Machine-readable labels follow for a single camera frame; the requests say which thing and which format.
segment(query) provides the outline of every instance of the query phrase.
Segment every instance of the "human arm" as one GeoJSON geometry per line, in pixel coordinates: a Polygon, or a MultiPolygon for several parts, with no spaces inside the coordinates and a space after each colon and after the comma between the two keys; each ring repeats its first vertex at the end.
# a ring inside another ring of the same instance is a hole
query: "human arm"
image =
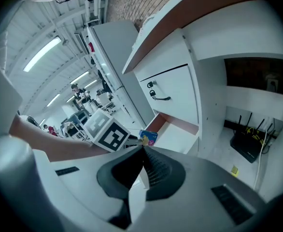
{"type": "Polygon", "coordinates": [[[86,98],[86,96],[82,97],[80,100],[77,101],[78,104],[82,103],[82,101],[86,98]]]}
{"type": "Polygon", "coordinates": [[[92,143],[55,137],[45,133],[31,123],[23,121],[18,115],[13,120],[10,134],[23,139],[31,148],[44,151],[50,161],[72,160],[108,153],[107,150],[92,143]]]}

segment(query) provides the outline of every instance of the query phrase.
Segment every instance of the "black router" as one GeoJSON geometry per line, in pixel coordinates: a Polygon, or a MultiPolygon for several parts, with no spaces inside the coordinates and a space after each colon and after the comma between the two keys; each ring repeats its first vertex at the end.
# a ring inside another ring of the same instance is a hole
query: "black router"
{"type": "MultiPolygon", "coordinates": [[[[258,155],[260,154],[261,147],[262,147],[261,139],[265,138],[265,133],[258,130],[259,127],[263,124],[264,119],[259,124],[257,129],[248,128],[248,124],[251,119],[251,116],[252,116],[252,113],[250,114],[250,117],[249,117],[249,120],[246,126],[242,126],[240,124],[240,121],[241,121],[241,116],[240,116],[239,122],[238,122],[238,128],[233,138],[230,140],[230,145],[235,150],[237,150],[243,157],[245,157],[250,163],[253,163],[258,158],[258,155]]],[[[268,141],[270,140],[270,138],[271,136],[269,136],[267,142],[264,143],[264,147],[268,144],[268,141]]]]}

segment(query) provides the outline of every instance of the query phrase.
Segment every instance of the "power outlet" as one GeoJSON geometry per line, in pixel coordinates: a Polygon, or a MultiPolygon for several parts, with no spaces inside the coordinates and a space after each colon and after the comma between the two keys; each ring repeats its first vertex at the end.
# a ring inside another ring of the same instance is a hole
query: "power outlet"
{"type": "Polygon", "coordinates": [[[267,91],[278,92],[278,83],[279,81],[277,79],[267,79],[267,91]]]}

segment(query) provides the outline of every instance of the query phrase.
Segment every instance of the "brick wall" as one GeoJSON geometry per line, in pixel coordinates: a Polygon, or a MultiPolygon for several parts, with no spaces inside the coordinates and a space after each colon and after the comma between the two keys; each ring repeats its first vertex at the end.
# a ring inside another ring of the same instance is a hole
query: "brick wall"
{"type": "Polygon", "coordinates": [[[107,21],[131,20],[139,30],[147,17],[159,11],[169,0],[109,0],[107,21]]]}

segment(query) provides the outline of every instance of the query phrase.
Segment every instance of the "yellow label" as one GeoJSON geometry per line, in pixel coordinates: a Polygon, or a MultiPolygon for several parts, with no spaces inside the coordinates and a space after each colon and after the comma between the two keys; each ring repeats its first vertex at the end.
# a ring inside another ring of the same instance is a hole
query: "yellow label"
{"type": "Polygon", "coordinates": [[[238,168],[236,168],[235,166],[233,166],[232,171],[231,171],[232,176],[237,177],[239,174],[238,168]]]}

